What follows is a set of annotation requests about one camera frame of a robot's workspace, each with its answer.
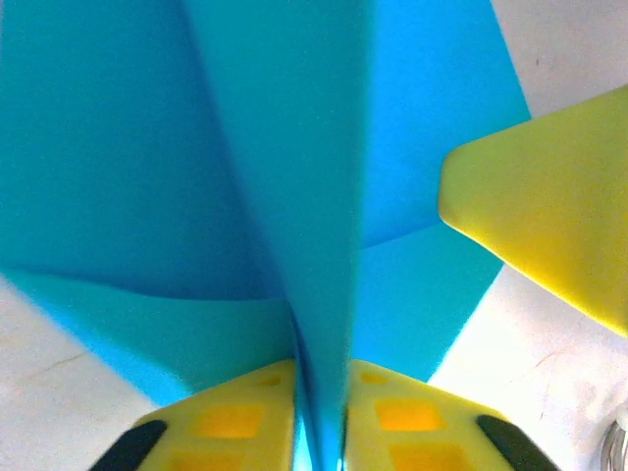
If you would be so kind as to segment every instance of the metal object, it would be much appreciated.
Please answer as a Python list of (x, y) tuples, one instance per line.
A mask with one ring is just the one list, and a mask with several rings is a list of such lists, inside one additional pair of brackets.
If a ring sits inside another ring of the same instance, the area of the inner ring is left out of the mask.
[(625, 471), (627, 439), (626, 431), (617, 421), (613, 422), (602, 445), (601, 471)]

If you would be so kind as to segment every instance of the yellow plastic piece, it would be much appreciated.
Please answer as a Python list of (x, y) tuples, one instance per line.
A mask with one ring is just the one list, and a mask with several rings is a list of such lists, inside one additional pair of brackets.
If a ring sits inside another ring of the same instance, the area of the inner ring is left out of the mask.
[(512, 471), (476, 425), (483, 405), (353, 360), (346, 471)]
[(294, 382), (280, 361), (142, 417), (168, 429), (138, 471), (289, 471)]
[(628, 335), (628, 86), (454, 150), (443, 220)]

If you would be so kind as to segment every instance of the yellow plastic part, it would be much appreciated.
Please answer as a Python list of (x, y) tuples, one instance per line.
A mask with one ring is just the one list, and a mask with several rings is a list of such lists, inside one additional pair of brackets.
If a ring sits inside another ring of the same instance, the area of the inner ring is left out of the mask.
[(142, 417), (168, 429), (138, 471), (289, 471), (294, 383), (281, 361)]
[(346, 471), (512, 471), (475, 423), (502, 416), (394, 371), (353, 360)]
[(443, 220), (628, 335), (628, 86), (454, 150)]

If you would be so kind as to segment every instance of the white background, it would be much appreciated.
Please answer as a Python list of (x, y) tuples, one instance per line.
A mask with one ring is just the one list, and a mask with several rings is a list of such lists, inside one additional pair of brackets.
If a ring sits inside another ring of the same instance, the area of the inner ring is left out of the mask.
[[(494, 6), (533, 116), (628, 83), (628, 1)], [(506, 267), (432, 382), (500, 409), (579, 471), (599, 469), (627, 378), (628, 340)], [(85, 470), (153, 407), (0, 281), (0, 470)]]

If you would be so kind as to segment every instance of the black strip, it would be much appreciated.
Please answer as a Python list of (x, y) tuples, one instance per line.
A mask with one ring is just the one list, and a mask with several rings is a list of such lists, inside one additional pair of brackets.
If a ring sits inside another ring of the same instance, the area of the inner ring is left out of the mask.
[(135, 471), (167, 428), (153, 420), (124, 432), (89, 471)]
[(560, 471), (516, 425), (491, 415), (476, 423), (515, 471)]

